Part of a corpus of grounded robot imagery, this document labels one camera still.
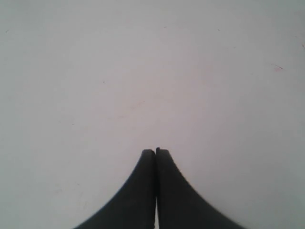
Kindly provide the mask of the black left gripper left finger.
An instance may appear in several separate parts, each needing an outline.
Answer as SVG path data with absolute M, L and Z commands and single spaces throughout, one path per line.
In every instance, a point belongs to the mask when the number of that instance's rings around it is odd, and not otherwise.
M 155 153 L 142 151 L 120 190 L 78 229 L 153 229 L 156 207 Z

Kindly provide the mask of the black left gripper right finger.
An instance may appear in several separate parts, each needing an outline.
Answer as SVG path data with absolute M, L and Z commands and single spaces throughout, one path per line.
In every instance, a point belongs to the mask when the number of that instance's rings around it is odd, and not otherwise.
M 161 229 L 241 229 L 188 183 L 166 149 L 156 149 L 157 208 Z

